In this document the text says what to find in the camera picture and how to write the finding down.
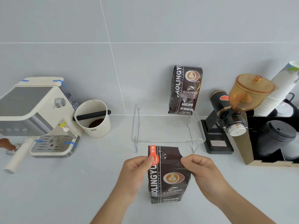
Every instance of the black coffee bag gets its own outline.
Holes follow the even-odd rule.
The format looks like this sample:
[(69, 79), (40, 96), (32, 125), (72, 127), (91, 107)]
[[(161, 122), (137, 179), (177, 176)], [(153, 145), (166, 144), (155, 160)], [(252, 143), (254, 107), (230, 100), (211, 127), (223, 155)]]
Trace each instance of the black coffee bag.
[(201, 67), (174, 66), (168, 113), (192, 115), (202, 83), (202, 74)]
[(181, 201), (191, 172), (181, 164), (178, 147), (150, 145), (148, 155), (155, 159), (148, 171), (151, 203)]

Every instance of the control buttons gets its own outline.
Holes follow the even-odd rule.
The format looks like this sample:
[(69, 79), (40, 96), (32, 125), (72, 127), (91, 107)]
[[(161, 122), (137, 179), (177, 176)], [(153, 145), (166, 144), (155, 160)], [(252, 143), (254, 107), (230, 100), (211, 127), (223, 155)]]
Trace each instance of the control buttons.
[(55, 98), (54, 100), (54, 105), (56, 107), (63, 107), (66, 105), (66, 101), (64, 98)]

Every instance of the left hand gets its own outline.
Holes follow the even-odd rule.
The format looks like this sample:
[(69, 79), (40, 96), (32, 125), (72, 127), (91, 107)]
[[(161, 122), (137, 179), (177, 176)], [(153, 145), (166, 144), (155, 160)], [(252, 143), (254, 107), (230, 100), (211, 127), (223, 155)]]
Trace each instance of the left hand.
[(145, 173), (154, 162), (154, 157), (138, 156), (124, 162), (112, 194), (131, 204), (137, 196)]

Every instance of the cream espresso machine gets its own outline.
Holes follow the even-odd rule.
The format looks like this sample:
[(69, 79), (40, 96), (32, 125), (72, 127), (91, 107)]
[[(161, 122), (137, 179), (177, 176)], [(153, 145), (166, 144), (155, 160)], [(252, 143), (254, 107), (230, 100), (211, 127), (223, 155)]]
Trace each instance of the cream espresso machine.
[(2, 139), (8, 141), (2, 146), (7, 154), (14, 153), (5, 172), (15, 173), (28, 152), (36, 158), (73, 154), (83, 129), (72, 120), (79, 105), (63, 80), (26, 78), (0, 98), (0, 135), (27, 137), (16, 149)]

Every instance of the espresso machine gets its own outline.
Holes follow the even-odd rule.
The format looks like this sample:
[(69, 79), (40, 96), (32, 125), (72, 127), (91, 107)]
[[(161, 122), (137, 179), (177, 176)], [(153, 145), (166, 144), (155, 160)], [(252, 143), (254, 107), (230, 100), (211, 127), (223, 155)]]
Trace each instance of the espresso machine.
[(241, 113), (259, 106), (275, 89), (276, 86), (262, 76), (243, 74), (236, 78), (229, 95), (224, 90), (213, 92), (210, 102), (214, 110), (201, 120), (207, 152), (232, 154), (234, 149), (227, 133), (233, 137), (244, 134), (248, 126)]
[[(83, 129), (72, 120), (79, 105), (63, 80), (26, 78), (0, 98), (0, 146), (7, 149), (6, 154), (13, 154), (5, 172), (15, 173), (28, 153), (36, 158), (73, 154)], [(26, 140), (12, 145), (3, 136)]]

